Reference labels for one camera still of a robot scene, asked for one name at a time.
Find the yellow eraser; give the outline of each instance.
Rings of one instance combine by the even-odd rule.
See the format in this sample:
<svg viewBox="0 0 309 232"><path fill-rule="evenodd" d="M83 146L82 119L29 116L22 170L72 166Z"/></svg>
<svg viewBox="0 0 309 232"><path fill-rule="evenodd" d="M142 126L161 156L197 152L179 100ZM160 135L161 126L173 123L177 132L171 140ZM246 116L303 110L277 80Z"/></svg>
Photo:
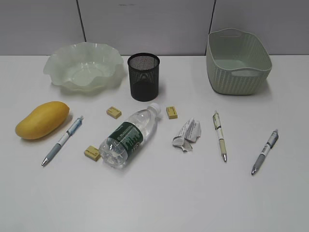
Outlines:
<svg viewBox="0 0 309 232"><path fill-rule="evenodd" d="M93 146L89 146L87 150L84 152L84 154L85 156L87 156L88 158L94 161L98 161L98 159L100 159L101 157L99 151Z"/></svg>
<svg viewBox="0 0 309 232"><path fill-rule="evenodd" d="M107 111L106 111L106 113L109 115L109 116L112 116L113 118L119 118L120 117L120 115L121 115L121 111L120 110L118 110L118 109L116 109L115 107L111 107L111 108L109 108Z"/></svg>
<svg viewBox="0 0 309 232"><path fill-rule="evenodd" d="M166 113L168 114L169 119L178 118L177 112L174 106L166 107Z"/></svg>

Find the crumpled paper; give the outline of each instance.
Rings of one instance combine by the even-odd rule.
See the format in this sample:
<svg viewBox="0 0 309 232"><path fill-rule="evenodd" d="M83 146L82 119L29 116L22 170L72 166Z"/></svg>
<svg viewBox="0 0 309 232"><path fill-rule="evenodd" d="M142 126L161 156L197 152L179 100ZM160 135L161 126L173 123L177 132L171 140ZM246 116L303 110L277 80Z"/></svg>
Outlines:
<svg viewBox="0 0 309 232"><path fill-rule="evenodd" d="M192 151L190 143L195 143L201 136L201 125L194 118L189 119L173 139L173 146L180 147L183 151Z"/></svg>

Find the yellow mango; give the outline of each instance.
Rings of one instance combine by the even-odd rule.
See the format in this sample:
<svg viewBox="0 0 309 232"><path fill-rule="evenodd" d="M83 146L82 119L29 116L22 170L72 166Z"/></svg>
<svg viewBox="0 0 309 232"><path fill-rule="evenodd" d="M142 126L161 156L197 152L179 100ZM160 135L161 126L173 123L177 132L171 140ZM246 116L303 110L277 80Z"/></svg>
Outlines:
<svg viewBox="0 0 309 232"><path fill-rule="evenodd" d="M60 126L69 114L70 108L63 102L51 101L35 108L15 128L23 139L41 138Z"/></svg>

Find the green bottle label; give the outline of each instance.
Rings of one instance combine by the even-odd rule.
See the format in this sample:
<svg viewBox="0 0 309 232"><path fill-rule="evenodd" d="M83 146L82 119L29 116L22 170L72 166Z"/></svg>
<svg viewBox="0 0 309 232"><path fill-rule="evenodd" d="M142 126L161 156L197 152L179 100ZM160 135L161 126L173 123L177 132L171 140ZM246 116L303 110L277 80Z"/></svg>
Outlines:
<svg viewBox="0 0 309 232"><path fill-rule="evenodd" d="M109 136L109 138L119 142L125 148L128 156L130 156L143 141L143 135L141 131L130 122L124 122L121 124Z"/></svg>

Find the gray pen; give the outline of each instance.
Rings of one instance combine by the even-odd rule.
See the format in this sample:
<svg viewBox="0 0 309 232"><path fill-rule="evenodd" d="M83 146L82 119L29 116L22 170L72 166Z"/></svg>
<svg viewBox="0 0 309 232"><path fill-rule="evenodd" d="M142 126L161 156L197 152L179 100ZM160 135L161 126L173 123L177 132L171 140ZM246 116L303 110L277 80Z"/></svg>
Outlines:
<svg viewBox="0 0 309 232"><path fill-rule="evenodd" d="M225 142L224 142L224 138L223 138L223 132L222 132L219 114L218 114L217 111L214 112L212 119L213 119L214 128L218 133L218 139L219 139L219 145L220 145L220 151L221 151L222 159L223 159L224 162L227 162Z"/></svg>
<svg viewBox="0 0 309 232"><path fill-rule="evenodd" d="M44 167L49 161L53 159L53 157L60 151L62 146L66 143L66 141L75 133L75 131L81 126L82 120L84 119L83 116L80 116L75 122L70 126L67 132L61 137L61 139L56 143L53 149L47 154L45 157L42 166Z"/></svg>
<svg viewBox="0 0 309 232"><path fill-rule="evenodd" d="M253 165L251 175L254 175L260 169L260 167L262 166L262 163L264 162L267 154L269 153L270 149L274 146L274 144L276 143L278 138L279 138L278 130L276 129L272 132L272 134L271 134L270 138L268 139L267 143L265 144L261 154L259 155L255 164Z"/></svg>

